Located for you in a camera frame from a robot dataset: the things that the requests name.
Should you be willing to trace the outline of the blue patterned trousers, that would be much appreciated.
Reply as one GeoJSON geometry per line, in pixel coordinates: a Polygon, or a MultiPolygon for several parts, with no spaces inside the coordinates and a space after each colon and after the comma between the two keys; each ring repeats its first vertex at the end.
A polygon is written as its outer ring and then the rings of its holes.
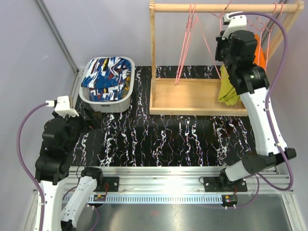
{"type": "Polygon", "coordinates": [[[89,61],[81,87],[89,91],[92,102],[119,101],[127,77],[132,77],[132,64],[128,59],[98,57],[89,61]]]}

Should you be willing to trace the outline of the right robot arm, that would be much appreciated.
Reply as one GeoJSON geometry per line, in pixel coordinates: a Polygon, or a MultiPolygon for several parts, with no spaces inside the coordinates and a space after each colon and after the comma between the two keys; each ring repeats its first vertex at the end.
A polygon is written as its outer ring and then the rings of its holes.
{"type": "Polygon", "coordinates": [[[223,30],[216,37],[215,59],[223,62],[220,68],[221,80],[229,83],[247,109],[255,136],[256,149],[246,153],[240,161],[221,170],[218,184],[229,191],[237,181],[262,170],[285,163],[289,171],[289,185],[279,191],[291,189],[294,181],[290,160],[296,157],[296,150],[284,141],[270,102],[270,84],[266,71],[255,63],[257,39],[251,31],[223,30]]]}

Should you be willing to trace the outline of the camouflage yellow trousers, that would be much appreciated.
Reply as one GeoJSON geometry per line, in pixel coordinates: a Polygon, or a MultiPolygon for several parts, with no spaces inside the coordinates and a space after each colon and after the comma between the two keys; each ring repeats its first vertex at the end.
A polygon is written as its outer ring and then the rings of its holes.
{"type": "Polygon", "coordinates": [[[130,82],[131,82],[131,77],[127,77],[124,83],[124,87],[122,88],[122,95],[121,95],[122,99],[128,95],[130,89],[130,82]]]}

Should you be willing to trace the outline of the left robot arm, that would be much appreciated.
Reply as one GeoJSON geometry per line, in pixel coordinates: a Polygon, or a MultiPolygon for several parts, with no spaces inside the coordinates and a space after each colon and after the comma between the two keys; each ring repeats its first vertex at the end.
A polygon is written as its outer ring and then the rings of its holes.
{"type": "Polygon", "coordinates": [[[62,207],[64,187],[73,162],[73,151],[82,133],[100,126],[96,112],[86,108],[88,116],[61,117],[53,113],[42,133],[43,142],[35,163],[35,179],[44,194],[44,231],[74,231],[77,221],[93,191],[104,186],[103,172],[97,167],[86,167],[81,172],[76,190],[62,207]]]}

